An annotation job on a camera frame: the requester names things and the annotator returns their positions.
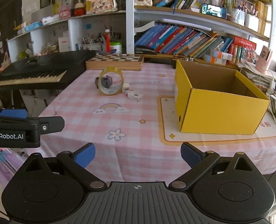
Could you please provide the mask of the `pink checkered tablecloth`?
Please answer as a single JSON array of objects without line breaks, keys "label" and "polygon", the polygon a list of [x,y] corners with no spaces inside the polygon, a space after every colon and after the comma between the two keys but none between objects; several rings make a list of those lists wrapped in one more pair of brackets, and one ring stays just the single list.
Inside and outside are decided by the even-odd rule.
[{"label": "pink checkered tablecloth", "polygon": [[[93,143],[96,154],[88,170],[104,181],[168,183],[176,179],[189,167],[181,158],[181,145],[160,141],[157,106],[158,96],[173,97],[174,73],[169,65],[150,63],[141,71],[124,71],[131,88],[143,93],[142,100],[135,102],[123,94],[100,94],[94,84],[99,71],[84,72],[42,112],[43,116],[61,116],[65,127],[43,135],[38,151],[53,157]],[[272,141],[196,147],[228,157],[244,152],[262,173],[276,170],[276,143]]]}]

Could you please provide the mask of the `white bookshelf frame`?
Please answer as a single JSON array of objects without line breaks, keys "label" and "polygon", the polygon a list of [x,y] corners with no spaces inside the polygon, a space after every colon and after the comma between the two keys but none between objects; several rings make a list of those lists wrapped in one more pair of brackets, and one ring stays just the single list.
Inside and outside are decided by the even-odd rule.
[{"label": "white bookshelf frame", "polygon": [[39,54],[48,42],[57,42],[64,31],[68,31],[71,50],[76,43],[88,33],[104,32],[105,27],[112,27],[122,33],[122,45],[125,53],[134,53],[135,27],[148,21],[176,22],[198,27],[206,31],[234,34],[246,39],[250,37],[269,42],[269,37],[237,23],[196,13],[190,10],[161,7],[135,6],[133,0],[126,0],[125,8],[120,11],[102,14],[88,14],[65,18],[25,32],[7,41],[12,62],[17,60],[20,52],[26,50],[26,43],[33,42],[34,54]]}]

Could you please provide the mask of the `smartphone on shelf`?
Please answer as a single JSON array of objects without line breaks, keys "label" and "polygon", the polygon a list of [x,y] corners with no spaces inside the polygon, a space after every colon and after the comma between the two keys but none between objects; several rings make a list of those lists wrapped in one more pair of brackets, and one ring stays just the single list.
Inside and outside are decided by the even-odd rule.
[{"label": "smartphone on shelf", "polygon": [[211,4],[202,4],[200,9],[202,14],[226,19],[227,9],[225,7],[215,6]]}]

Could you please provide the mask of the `small white cube box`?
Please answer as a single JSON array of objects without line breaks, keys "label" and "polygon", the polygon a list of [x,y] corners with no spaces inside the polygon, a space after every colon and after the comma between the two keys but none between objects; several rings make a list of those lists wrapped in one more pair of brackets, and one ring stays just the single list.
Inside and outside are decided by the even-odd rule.
[{"label": "small white cube box", "polygon": [[128,83],[123,83],[122,87],[122,93],[126,93],[128,90],[130,90],[130,85]]}]

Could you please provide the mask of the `black electronic keyboard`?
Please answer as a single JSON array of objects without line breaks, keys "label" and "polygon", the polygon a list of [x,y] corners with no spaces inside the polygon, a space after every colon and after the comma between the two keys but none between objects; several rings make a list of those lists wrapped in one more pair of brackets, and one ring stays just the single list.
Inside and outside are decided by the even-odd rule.
[{"label": "black electronic keyboard", "polygon": [[0,90],[63,90],[86,71],[94,51],[80,50],[26,58],[0,73]]}]

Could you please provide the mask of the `small dark grey object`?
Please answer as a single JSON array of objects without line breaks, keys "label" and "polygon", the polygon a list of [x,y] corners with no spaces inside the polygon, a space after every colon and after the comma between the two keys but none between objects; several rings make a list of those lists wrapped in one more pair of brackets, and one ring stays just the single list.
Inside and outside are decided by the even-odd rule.
[{"label": "small dark grey object", "polygon": [[101,86],[104,88],[110,88],[113,82],[112,78],[108,75],[102,76],[101,78],[96,77],[94,82],[97,88],[98,88],[99,80],[100,80]]}]

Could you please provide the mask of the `pink cylindrical holder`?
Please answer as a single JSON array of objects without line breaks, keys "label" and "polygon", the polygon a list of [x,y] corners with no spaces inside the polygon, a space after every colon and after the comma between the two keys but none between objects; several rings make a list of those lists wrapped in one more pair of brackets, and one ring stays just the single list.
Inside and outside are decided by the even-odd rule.
[{"label": "pink cylindrical holder", "polygon": [[261,73],[268,71],[269,66],[271,64],[271,60],[272,50],[267,46],[263,46],[258,60],[255,62],[255,68]]}]

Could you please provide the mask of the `orange white carton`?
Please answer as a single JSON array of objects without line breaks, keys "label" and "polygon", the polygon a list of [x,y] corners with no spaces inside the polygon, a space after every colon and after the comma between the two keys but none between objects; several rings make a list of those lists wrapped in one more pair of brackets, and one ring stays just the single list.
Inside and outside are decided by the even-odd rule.
[{"label": "orange white carton", "polygon": [[210,53],[204,55],[204,60],[208,63],[226,65],[227,61],[232,60],[233,55],[217,50],[211,50]]}]

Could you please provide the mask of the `cream orange-bordered mat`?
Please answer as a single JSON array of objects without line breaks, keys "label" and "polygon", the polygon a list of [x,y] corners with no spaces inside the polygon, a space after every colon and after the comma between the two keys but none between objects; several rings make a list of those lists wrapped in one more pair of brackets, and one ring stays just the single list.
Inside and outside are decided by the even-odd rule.
[{"label": "cream orange-bordered mat", "polygon": [[253,135],[216,135],[180,132],[175,111],[175,100],[172,96],[158,96],[157,106],[160,141],[168,146],[179,146],[183,142],[189,142],[194,146],[230,145],[259,141],[276,143],[276,123],[270,112],[266,112]]}]

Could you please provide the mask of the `yellow cardboard box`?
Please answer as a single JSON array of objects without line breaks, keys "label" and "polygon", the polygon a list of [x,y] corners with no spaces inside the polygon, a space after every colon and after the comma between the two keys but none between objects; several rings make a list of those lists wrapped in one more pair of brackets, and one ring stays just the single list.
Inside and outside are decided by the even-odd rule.
[{"label": "yellow cardboard box", "polygon": [[253,135],[270,104],[268,97],[235,69],[178,60],[174,80],[182,133]]}]

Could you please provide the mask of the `red bottle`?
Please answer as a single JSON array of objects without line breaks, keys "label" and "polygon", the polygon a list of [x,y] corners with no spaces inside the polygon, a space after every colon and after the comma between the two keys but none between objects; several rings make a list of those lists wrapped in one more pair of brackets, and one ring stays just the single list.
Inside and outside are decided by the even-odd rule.
[{"label": "red bottle", "polygon": [[105,29],[105,45],[106,45],[106,52],[110,53],[111,49],[110,49],[110,30],[109,29]]}]

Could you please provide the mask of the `white red small box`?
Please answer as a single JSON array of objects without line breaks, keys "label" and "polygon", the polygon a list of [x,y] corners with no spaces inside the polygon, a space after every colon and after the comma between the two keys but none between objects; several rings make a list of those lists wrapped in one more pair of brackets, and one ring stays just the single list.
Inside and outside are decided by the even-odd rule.
[{"label": "white red small box", "polygon": [[143,98],[143,93],[137,91],[137,90],[128,90],[125,92],[125,96],[134,100],[135,102],[139,102]]}]

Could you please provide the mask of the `wooden chessboard box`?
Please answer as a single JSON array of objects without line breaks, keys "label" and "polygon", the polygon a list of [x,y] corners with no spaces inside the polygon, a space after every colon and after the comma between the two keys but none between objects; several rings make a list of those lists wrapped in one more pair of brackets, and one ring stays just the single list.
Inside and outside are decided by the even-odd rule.
[{"label": "wooden chessboard box", "polygon": [[117,67],[120,70],[141,71],[144,63],[142,55],[96,55],[86,61],[87,70],[103,70]]}]

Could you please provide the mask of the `yellow tape roll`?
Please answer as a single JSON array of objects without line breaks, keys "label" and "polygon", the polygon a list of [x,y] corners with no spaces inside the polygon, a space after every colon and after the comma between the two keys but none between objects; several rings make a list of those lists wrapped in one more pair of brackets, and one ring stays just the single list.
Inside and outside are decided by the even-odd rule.
[{"label": "yellow tape roll", "polygon": [[121,93],[123,84],[123,73],[117,67],[104,68],[98,78],[98,90],[106,96]]}]

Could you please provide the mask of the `green lid white jar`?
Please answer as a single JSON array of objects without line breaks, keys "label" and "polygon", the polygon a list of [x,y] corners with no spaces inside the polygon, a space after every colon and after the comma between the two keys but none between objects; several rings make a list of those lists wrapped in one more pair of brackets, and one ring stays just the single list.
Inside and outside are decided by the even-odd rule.
[{"label": "green lid white jar", "polygon": [[111,41],[110,42],[110,53],[111,54],[122,54],[122,42],[121,41]]}]

